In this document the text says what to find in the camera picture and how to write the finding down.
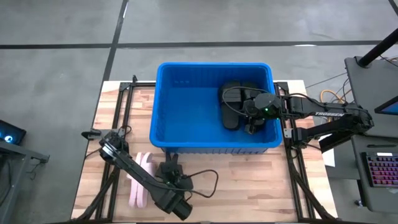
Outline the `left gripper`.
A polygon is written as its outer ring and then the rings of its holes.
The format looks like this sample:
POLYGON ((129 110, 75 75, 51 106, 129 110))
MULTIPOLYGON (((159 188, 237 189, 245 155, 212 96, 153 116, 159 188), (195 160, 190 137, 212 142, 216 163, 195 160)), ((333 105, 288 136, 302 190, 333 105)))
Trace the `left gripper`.
POLYGON ((182 165, 178 162, 174 163, 173 173, 172 163, 170 161, 161 162, 159 168, 162 180, 167 186, 178 189, 193 190, 191 177, 183 173, 182 165))

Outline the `grey desk with keyboard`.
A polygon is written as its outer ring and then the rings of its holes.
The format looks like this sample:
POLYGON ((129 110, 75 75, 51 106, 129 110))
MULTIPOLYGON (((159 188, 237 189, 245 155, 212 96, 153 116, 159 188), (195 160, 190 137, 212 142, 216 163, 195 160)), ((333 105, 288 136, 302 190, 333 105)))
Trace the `grey desk with keyboard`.
POLYGON ((398 139, 355 135, 351 142, 359 172, 362 203, 372 212, 398 213, 398 188, 371 187, 361 158, 362 152, 398 153, 398 139))

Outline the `black pole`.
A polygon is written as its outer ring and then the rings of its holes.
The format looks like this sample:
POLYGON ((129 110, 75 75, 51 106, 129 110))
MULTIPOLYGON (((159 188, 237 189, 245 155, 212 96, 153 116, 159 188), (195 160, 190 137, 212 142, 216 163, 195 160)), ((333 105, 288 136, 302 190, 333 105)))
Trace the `black pole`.
POLYGON ((384 40, 378 43, 373 49, 361 58, 356 57, 356 63, 363 68, 369 66, 369 64, 381 56, 386 50, 391 48, 398 42, 398 28, 396 28, 391 34, 389 34, 384 40))

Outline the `black framed monitor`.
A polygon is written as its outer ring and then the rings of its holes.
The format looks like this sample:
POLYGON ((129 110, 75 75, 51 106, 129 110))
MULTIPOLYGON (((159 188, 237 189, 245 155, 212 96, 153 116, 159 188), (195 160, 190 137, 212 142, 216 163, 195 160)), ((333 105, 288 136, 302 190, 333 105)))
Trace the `black framed monitor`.
POLYGON ((374 109, 377 114, 388 114, 398 116, 398 96, 390 99, 374 109))

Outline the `black desk support bar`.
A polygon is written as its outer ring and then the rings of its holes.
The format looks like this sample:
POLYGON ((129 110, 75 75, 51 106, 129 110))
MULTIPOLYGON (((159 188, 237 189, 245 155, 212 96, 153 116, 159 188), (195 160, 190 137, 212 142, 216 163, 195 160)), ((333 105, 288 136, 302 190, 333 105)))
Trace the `black desk support bar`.
POLYGON ((334 147, 343 144, 351 139, 356 133, 352 131, 338 131, 335 133, 323 133, 320 137, 323 139, 319 139, 318 143, 320 145, 321 152, 327 152, 334 147))

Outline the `blue plastic bin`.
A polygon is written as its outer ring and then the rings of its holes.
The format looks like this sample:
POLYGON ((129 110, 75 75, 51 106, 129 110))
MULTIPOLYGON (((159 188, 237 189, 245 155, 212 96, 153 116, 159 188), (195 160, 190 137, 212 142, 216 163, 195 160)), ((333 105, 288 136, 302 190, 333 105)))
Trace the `blue plastic bin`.
POLYGON ((150 142, 168 152, 196 154, 262 154, 282 143, 278 119, 254 134, 223 126, 218 90, 225 83, 253 82, 274 93, 265 63, 165 62, 158 67, 150 142))

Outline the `grey desk with pole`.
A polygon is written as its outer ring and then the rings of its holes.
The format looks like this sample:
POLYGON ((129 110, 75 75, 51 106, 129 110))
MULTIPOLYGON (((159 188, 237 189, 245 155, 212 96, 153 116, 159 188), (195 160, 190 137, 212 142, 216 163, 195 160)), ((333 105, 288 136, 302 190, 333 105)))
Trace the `grey desk with pole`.
POLYGON ((356 58, 346 58, 345 66, 355 102, 368 110, 374 126, 366 134, 398 138, 398 116, 377 114, 374 109, 398 96, 398 62, 374 60, 360 67, 356 58))

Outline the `white paper sheet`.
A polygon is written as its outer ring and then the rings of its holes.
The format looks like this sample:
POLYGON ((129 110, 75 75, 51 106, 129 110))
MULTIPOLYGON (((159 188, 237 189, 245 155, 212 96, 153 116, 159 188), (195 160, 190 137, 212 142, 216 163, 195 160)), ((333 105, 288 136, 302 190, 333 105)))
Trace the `white paper sheet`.
POLYGON ((335 152, 333 148, 323 152, 322 157, 327 167, 335 167, 335 152))

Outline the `black device with blue light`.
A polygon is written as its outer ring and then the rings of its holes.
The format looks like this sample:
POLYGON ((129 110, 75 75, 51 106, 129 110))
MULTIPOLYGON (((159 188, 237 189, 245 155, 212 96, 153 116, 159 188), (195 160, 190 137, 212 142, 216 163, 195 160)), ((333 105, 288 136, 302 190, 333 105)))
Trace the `black device with blue light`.
POLYGON ((0 119, 0 140, 10 144, 20 145, 26 132, 25 129, 18 128, 0 119))

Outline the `grey metal cart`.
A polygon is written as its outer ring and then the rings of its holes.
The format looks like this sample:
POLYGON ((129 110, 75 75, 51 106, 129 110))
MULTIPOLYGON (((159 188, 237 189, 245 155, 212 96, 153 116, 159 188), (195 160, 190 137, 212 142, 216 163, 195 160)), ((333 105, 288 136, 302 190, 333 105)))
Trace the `grey metal cart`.
POLYGON ((5 197, 0 199, 0 224, 6 224, 10 220, 30 160, 37 159, 40 164, 44 164, 50 156, 4 141, 0 142, 0 152, 6 154, 6 160, 9 161, 6 164, 10 167, 6 177, 9 188, 5 191, 5 197))

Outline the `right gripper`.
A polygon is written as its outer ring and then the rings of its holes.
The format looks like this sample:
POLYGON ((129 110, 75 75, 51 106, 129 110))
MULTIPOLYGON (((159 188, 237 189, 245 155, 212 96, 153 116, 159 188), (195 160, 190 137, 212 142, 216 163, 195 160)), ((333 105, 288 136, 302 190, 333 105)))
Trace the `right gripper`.
POLYGON ((248 134, 253 134, 260 126, 261 119, 259 118, 259 110, 255 107, 254 100, 245 100, 243 102, 243 112, 246 114, 246 121, 249 124, 245 125, 244 131, 248 134))

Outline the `backlit black keyboard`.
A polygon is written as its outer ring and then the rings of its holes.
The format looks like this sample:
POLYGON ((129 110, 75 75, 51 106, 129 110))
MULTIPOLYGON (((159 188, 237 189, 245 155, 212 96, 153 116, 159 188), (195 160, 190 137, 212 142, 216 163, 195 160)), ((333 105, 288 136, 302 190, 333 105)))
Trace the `backlit black keyboard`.
POLYGON ((398 188, 398 153, 362 152, 361 158, 371 187, 398 188))

